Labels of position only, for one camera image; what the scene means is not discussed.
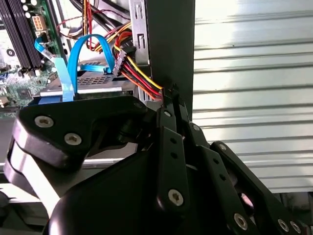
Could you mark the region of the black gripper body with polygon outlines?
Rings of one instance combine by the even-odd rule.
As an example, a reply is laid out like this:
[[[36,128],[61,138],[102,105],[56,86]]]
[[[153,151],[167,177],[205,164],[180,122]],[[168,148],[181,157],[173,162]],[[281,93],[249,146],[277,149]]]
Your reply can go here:
[[[71,188],[49,235],[228,235],[202,147],[134,154]]]

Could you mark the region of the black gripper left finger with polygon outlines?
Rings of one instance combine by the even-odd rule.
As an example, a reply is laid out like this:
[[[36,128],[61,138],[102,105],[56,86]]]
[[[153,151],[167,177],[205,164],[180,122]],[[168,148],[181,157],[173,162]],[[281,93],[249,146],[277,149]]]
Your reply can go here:
[[[172,99],[153,110],[133,96],[31,105],[13,125],[8,181],[48,213],[74,186],[137,153],[184,156]]]

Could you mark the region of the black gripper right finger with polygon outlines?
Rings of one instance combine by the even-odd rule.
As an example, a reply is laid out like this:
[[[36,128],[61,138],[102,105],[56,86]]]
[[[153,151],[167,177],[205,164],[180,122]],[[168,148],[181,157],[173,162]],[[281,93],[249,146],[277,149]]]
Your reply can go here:
[[[299,221],[223,142],[209,144],[189,118],[176,86],[171,98],[185,157],[195,174],[195,200],[217,235],[309,235]]]

